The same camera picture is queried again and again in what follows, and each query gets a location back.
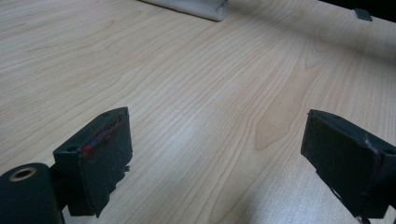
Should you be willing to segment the small grey block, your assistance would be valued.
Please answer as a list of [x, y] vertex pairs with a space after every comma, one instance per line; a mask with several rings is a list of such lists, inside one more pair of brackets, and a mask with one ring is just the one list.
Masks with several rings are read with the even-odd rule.
[[354, 12], [356, 18], [359, 20], [363, 20], [363, 21], [372, 21], [373, 20], [370, 13], [365, 9], [354, 8], [353, 12]]

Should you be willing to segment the lilac and white ski glove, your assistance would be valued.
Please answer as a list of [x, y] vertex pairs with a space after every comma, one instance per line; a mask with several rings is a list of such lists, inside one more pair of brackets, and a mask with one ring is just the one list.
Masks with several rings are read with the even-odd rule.
[[212, 21], [222, 21], [227, 15], [228, 0], [141, 0], [143, 2], [187, 13]]

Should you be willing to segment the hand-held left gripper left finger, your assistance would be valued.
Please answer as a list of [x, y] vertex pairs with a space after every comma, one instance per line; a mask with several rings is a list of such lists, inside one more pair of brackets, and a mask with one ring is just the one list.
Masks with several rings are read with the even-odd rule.
[[53, 157], [54, 174], [62, 181], [60, 204], [74, 217], [98, 217], [133, 157], [128, 108], [100, 114], [56, 148]]

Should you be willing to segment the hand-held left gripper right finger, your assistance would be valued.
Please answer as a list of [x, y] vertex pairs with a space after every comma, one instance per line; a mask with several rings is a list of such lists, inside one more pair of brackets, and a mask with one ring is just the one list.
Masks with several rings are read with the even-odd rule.
[[396, 147], [332, 113], [312, 109], [301, 154], [353, 217], [396, 209]]

